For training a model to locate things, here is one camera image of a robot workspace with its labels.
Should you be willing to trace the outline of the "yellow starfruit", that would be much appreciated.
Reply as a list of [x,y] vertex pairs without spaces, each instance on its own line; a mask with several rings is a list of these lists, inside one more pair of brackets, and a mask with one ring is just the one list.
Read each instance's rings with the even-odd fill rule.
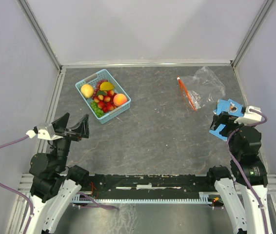
[[102,82],[99,87],[101,91],[110,91],[110,90],[113,90],[114,88],[115,88],[114,85],[108,81]]

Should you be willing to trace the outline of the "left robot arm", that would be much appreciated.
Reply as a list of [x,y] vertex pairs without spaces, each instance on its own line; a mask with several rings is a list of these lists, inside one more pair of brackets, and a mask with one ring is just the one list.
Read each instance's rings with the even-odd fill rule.
[[69,113],[53,121],[42,123],[27,134],[50,144],[50,152],[36,153],[30,161],[33,176],[30,188],[29,222],[22,225],[21,234],[53,234],[72,198],[79,190],[89,187],[89,172],[80,166],[66,171],[72,141],[89,137],[88,114],[73,127],[67,127]]

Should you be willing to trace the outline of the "orange pink peach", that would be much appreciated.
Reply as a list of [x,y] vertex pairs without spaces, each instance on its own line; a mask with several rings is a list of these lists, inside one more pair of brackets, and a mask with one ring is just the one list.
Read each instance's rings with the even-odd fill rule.
[[117,107],[125,104],[127,101],[128,101],[127,96],[122,93],[116,94],[113,98],[113,103]]

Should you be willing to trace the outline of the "clear zip top bag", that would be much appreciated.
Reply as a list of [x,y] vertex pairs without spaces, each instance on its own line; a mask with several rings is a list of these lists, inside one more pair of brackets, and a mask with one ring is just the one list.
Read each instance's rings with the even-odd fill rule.
[[188,107],[197,111],[225,96],[225,85],[209,67],[198,69],[192,76],[177,77],[180,93]]

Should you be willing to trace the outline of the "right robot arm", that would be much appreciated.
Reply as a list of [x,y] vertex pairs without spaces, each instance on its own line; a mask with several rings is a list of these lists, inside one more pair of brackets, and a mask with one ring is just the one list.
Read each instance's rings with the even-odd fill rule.
[[226,138],[231,168],[209,169],[206,186],[218,191],[235,234],[271,234],[267,208],[267,171],[259,157],[261,133],[256,126],[267,117],[254,107],[243,107],[240,116],[214,112],[210,127]]

